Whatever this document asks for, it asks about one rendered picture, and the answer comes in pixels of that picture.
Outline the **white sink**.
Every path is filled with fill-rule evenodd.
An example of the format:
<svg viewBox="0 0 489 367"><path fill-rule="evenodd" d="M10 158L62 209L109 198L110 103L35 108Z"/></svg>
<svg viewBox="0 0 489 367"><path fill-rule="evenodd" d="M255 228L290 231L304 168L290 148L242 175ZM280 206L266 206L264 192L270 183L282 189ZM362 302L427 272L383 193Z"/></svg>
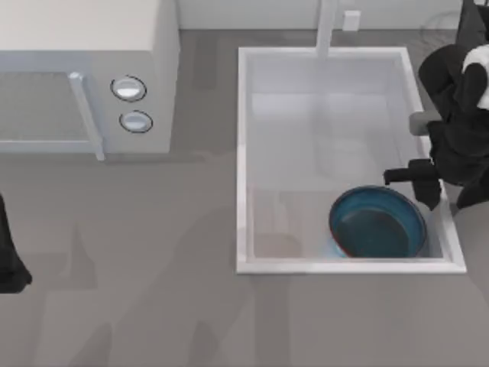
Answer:
<svg viewBox="0 0 489 367"><path fill-rule="evenodd" d="M409 119L423 110L404 47L242 47L238 51L236 271L239 274L463 274L446 194L421 207L412 258L349 258L329 230L346 190L427 158Z"/></svg>

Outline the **blue bowl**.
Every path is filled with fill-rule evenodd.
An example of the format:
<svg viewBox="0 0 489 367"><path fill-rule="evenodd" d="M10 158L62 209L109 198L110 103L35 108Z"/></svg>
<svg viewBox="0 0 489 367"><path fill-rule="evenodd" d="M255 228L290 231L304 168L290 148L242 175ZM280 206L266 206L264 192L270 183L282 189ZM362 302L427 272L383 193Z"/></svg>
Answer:
<svg viewBox="0 0 489 367"><path fill-rule="evenodd" d="M342 193L331 205L328 226L348 258L415 258L428 239L417 205L402 193L380 186Z"/></svg>

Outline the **pale grey rounded box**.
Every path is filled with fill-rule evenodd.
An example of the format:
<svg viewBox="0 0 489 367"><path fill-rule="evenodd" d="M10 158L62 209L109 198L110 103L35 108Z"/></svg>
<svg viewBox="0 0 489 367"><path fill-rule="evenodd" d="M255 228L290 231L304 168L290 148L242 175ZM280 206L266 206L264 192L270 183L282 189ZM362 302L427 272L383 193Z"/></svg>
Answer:
<svg viewBox="0 0 489 367"><path fill-rule="evenodd" d="M439 115L436 111L414 112L409 118L410 133L414 136L427 136L429 134L428 124L437 121Z"/></svg>

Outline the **pale microwave oven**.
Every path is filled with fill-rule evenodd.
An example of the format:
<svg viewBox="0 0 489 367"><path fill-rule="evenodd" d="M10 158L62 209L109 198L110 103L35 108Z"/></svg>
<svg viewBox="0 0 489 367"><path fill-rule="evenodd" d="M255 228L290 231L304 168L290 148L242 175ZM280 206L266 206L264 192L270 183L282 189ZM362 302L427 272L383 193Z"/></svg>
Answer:
<svg viewBox="0 0 489 367"><path fill-rule="evenodd" d="M0 0L0 73L85 75L105 156L170 150L179 56L175 0ZM112 95L126 75L145 83L141 101ZM153 119L149 132L119 125L134 110Z"/></svg>

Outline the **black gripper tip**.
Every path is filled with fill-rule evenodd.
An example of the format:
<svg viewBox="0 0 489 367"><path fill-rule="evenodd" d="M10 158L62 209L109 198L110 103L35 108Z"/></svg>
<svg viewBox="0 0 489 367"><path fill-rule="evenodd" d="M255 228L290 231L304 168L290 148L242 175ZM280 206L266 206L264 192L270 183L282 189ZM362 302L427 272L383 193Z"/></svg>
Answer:
<svg viewBox="0 0 489 367"><path fill-rule="evenodd" d="M32 281L13 243L5 201L0 194L0 294L20 294Z"/></svg>

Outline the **tall white tap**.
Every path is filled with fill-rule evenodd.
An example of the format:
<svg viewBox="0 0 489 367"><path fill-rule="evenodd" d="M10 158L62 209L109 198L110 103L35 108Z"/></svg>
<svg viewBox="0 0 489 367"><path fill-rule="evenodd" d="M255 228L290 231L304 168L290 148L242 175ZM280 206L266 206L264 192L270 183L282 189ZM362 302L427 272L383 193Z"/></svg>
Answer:
<svg viewBox="0 0 489 367"><path fill-rule="evenodd" d="M319 0L316 54L320 59L326 59L329 54L339 2L340 0Z"/></svg>

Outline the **small round microwave knob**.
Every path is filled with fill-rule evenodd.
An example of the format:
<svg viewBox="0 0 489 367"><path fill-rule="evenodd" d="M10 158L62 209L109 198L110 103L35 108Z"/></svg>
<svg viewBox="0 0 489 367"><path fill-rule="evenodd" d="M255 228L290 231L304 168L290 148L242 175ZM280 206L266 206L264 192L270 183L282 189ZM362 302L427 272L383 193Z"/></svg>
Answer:
<svg viewBox="0 0 489 367"><path fill-rule="evenodd" d="M154 126L153 119L146 112L139 110L121 114L118 121L125 131L132 134L145 134Z"/></svg>

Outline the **large round microwave knob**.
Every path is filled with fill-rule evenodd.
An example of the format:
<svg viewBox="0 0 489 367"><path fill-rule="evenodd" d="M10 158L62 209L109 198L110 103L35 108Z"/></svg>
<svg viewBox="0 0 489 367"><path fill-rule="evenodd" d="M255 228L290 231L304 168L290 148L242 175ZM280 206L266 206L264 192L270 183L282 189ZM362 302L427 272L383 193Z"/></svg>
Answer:
<svg viewBox="0 0 489 367"><path fill-rule="evenodd" d="M147 95L145 83L136 76L126 75L110 83L112 95L123 102L138 102Z"/></svg>

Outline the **white wall socket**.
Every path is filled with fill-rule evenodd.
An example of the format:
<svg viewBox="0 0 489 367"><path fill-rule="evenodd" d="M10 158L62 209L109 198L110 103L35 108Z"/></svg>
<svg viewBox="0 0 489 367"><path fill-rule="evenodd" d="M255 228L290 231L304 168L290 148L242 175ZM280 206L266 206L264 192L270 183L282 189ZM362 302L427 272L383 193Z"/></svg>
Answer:
<svg viewBox="0 0 489 367"><path fill-rule="evenodd" d="M361 22L361 12L358 10L344 11L342 30L345 32L358 31Z"/></svg>

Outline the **grey microwave door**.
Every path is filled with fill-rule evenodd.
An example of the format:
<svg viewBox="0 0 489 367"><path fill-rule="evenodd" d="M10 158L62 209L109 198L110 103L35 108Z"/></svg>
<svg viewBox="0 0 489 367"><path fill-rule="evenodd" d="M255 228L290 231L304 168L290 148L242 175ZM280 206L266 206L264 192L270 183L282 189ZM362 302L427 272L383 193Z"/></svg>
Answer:
<svg viewBox="0 0 489 367"><path fill-rule="evenodd" d="M0 73L0 153L95 154L68 74Z"/></svg>

